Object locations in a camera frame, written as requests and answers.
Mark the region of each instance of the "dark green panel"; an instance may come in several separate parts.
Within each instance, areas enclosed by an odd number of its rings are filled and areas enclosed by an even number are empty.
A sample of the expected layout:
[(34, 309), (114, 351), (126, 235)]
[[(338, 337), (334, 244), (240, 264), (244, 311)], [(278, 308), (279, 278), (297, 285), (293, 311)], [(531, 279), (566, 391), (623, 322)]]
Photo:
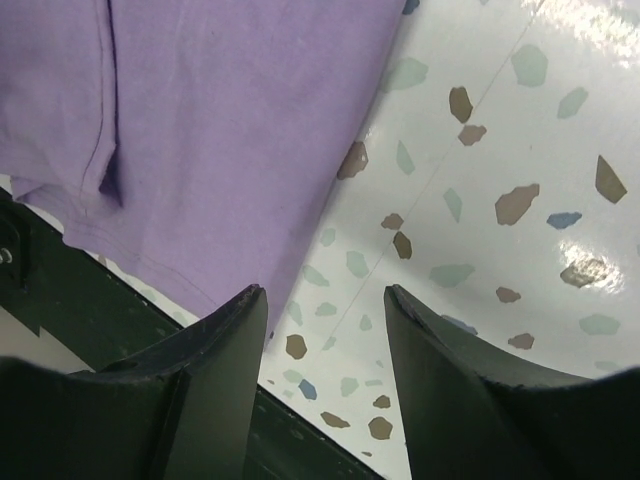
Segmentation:
[[(22, 289), (0, 290), (0, 305), (34, 331), (45, 328), (94, 369), (131, 355), (180, 326), (0, 189), (0, 211), (30, 230)], [(335, 442), (258, 386), (245, 478), (379, 479)]]

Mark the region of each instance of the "terrazzo floor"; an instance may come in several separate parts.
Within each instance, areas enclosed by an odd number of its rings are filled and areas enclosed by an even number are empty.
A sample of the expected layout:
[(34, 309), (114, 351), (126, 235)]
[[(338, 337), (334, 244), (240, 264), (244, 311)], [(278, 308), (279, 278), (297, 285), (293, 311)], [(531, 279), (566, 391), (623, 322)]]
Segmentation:
[(640, 359), (640, 1), (409, 0), (404, 13), (260, 372), (393, 480), (410, 472), (387, 285), (562, 371)]

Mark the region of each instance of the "metal screw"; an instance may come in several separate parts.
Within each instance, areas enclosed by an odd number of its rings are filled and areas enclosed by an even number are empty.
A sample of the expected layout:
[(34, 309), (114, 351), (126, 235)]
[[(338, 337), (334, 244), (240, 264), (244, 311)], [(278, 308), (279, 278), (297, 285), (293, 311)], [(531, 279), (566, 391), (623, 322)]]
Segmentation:
[(3, 263), (11, 263), (13, 261), (13, 255), (8, 248), (0, 248), (0, 265)]

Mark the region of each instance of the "purple cloth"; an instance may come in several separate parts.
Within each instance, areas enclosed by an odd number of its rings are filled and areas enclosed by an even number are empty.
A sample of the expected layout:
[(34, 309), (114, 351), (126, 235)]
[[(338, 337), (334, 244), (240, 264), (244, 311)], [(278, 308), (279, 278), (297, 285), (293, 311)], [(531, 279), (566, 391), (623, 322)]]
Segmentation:
[(107, 3), (0, 2), (0, 172), (196, 315), (260, 283), (273, 327), (404, 0)]

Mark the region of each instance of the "blue speckle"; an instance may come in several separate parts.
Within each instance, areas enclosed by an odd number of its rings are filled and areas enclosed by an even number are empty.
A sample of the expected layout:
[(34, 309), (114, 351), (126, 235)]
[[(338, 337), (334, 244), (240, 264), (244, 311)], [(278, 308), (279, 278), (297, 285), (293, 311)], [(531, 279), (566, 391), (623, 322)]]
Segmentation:
[(457, 318), (450, 317), (449, 315), (442, 315), (442, 318), (453, 323), (456, 327), (463, 329), (465, 332), (469, 332), (471, 335), (478, 335), (478, 331), (475, 328)]
[(549, 215), (547, 223), (556, 230), (564, 230), (565, 228), (575, 224), (581, 218), (582, 214), (579, 212), (554, 213)]
[(302, 380), (300, 382), (300, 385), (298, 385), (298, 388), (304, 395), (304, 398), (307, 398), (309, 400), (315, 400), (316, 398), (318, 398), (318, 392), (316, 392), (316, 387), (311, 385), (308, 381)]
[(420, 0), (407, 0), (407, 3), (404, 4), (404, 10), (402, 10), (403, 15), (411, 15), (413, 11), (420, 6)]

